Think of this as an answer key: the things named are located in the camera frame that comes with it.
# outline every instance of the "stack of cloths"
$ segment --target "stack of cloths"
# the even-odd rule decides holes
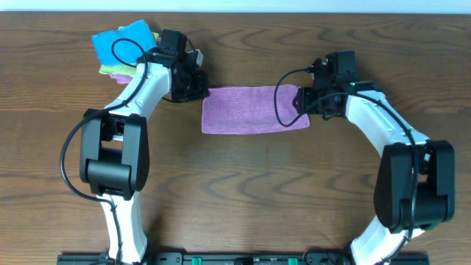
[[[135,75],[135,68],[123,65],[111,53],[111,45],[119,38],[129,38],[139,43],[144,51],[157,46],[159,34],[150,31],[144,20],[136,21],[129,26],[120,26],[117,30],[102,32],[92,36],[96,54],[102,66],[100,74],[109,74],[118,84],[128,84]],[[121,41],[115,45],[115,54],[126,63],[135,64],[142,55],[141,50],[128,41]]]

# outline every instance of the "white wall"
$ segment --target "white wall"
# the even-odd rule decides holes
[[[0,0],[0,10],[471,14],[471,0]]]

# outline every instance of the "wood grain surface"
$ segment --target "wood grain surface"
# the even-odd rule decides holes
[[[0,13],[0,264],[54,264],[61,252],[108,248],[102,208],[67,189],[59,153],[84,111],[124,88],[98,73],[91,36],[142,18],[192,39],[213,87],[274,85],[317,57],[354,49],[364,80],[456,151],[454,219],[406,249],[426,251],[433,264],[470,262],[471,16]],[[152,250],[302,252],[341,248],[363,232],[375,215],[380,159],[355,125],[312,116],[306,130],[203,135],[201,104],[161,102],[149,120],[142,214]],[[66,166],[89,191],[78,162],[76,137]]]

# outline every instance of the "pink towel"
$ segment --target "pink towel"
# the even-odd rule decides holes
[[[278,113],[284,123],[297,116],[292,104],[297,89],[296,85],[281,85],[278,89]],[[273,86],[210,88],[210,96],[203,101],[203,133],[248,135],[309,127],[308,115],[291,127],[278,123],[273,106],[274,90]]]
[[[124,74],[110,74],[110,77],[115,79],[116,82],[120,85],[131,83],[132,77]]]

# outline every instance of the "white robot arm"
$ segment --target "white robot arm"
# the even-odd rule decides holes
[[[80,177],[102,199],[110,234],[108,258],[126,264],[140,263],[147,246],[140,206],[140,190],[149,173],[147,120],[170,91],[172,100],[166,100],[173,102],[188,102],[208,95],[207,77],[197,70],[202,65],[202,53],[196,49],[186,53],[186,41],[183,34],[164,30],[159,49],[145,54],[146,64],[137,64],[132,81],[105,107],[111,109],[107,115],[89,121],[82,128]],[[101,145],[101,141],[111,140],[123,141],[123,149]],[[116,208],[116,217],[111,205]]]
[[[328,54],[326,63],[317,59],[304,70],[314,74],[314,86],[299,89],[293,101],[298,113],[322,114],[324,120],[331,116],[348,119],[381,156],[374,196],[377,216],[349,244],[350,257],[343,261],[387,263],[411,238],[453,217],[453,148],[416,131],[387,102],[378,85],[360,81],[354,52]],[[414,156],[419,169],[415,175],[428,175],[425,182],[416,185],[415,192]]]

